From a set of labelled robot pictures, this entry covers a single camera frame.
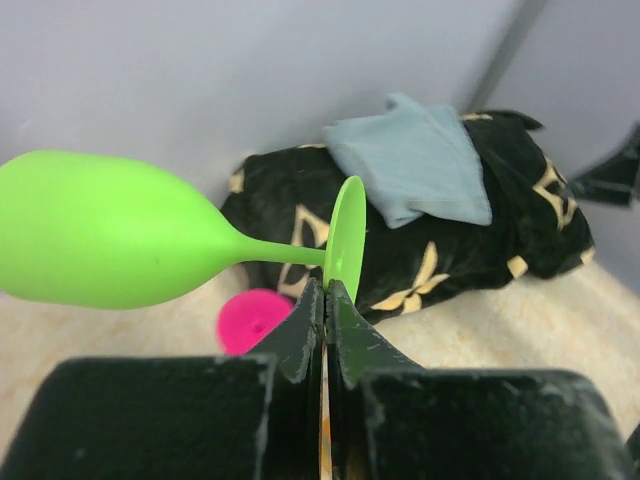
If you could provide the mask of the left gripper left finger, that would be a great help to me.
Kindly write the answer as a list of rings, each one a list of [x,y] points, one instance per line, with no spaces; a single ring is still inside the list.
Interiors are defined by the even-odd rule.
[[[324,295],[242,356],[82,357],[37,390],[5,479],[317,479]]]

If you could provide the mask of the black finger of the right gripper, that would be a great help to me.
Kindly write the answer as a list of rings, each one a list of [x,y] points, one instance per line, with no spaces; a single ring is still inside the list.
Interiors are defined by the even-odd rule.
[[[608,158],[567,183],[577,200],[610,206],[631,206],[639,200],[639,123]]]

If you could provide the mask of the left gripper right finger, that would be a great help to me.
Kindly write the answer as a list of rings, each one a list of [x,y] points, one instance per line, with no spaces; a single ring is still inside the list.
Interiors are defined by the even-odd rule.
[[[326,293],[337,479],[626,479],[600,393],[562,369],[425,368],[379,334],[344,285]]]

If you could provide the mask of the green wine glass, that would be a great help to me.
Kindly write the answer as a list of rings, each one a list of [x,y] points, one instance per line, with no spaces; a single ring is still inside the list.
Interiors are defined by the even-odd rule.
[[[120,157],[34,151],[1,168],[1,288],[11,296],[136,309],[185,295],[232,265],[319,266],[358,290],[366,200],[341,186],[324,248],[274,243],[233,227],[197,189],[154,165]]]

